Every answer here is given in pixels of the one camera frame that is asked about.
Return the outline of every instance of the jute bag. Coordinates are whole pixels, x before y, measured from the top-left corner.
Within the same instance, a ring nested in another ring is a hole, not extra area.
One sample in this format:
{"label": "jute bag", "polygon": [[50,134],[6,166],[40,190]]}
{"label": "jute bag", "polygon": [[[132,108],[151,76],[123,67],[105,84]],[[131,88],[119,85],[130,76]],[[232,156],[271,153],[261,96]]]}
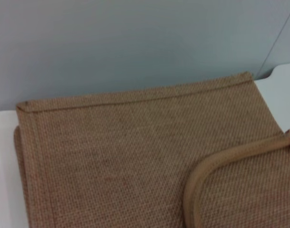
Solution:
{"label": "jute bag", "polygon": [[[184,187],[201,161],[283,136],[249,73],[28,101],[17,114],[31,228],[184,227]],[[290,227],[290,147],[217,169],[199,203],[203,227]]]}

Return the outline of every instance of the bag handle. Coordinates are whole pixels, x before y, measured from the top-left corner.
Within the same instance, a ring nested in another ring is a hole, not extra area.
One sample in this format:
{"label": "bag handle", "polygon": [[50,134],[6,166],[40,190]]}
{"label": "bag handle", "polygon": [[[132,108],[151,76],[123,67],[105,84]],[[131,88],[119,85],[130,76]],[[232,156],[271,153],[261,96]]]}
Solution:
{"label": "bag handle", "polygon": [[290,130],[283,136],[252,142],[215,153],[201,161],[187,179],[183,195],[184,220],[187,228],[203,228],[200,195],[205,179],[216,169],[241,159],[290,146]]}

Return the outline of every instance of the woven texture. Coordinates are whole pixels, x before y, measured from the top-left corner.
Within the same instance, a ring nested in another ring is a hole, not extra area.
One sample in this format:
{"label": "woven texture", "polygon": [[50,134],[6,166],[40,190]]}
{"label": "woven texture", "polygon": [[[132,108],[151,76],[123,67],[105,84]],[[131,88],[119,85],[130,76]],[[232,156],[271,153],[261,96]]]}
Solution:
{"label": "woven texture", "polygon": [[[204,157],[282,135],[249,73],[17,105],[15,145],[31,228],[184,227]],[[207,179],[204,227],[290,227],[290,148]]]}

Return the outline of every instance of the light blue wall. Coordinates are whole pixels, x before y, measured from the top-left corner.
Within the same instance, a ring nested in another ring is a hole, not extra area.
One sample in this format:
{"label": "light blue wall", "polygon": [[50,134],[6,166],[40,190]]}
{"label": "light blue wall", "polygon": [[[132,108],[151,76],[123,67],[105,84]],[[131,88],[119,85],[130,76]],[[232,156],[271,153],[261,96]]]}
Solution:
{"label": "light blue wall", "polygon": [[258,72],[258,77],[268,75],[275,66],[283,63],[290,63],[290,17]]}
{"label": "light blue wall", "polygon": [[0,0],[0,110],[241,71],[261,76],[284,61],[267,55],[289,47],[275,44],[289,15],[290,0]]}

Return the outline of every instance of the folded bag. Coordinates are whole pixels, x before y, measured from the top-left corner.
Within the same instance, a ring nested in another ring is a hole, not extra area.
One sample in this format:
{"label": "folded bag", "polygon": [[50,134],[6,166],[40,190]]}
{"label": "folded bag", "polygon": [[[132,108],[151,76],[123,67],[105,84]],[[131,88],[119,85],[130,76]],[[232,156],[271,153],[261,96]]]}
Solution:
{"label": "folded bag", "polygon": [[[201,162],[284,137],[250,73],[27,101],[17,114],[31,228],[182,228],[184,188]],[[203,227],[290,227],[290,146],[216,169],[198,200]]]}

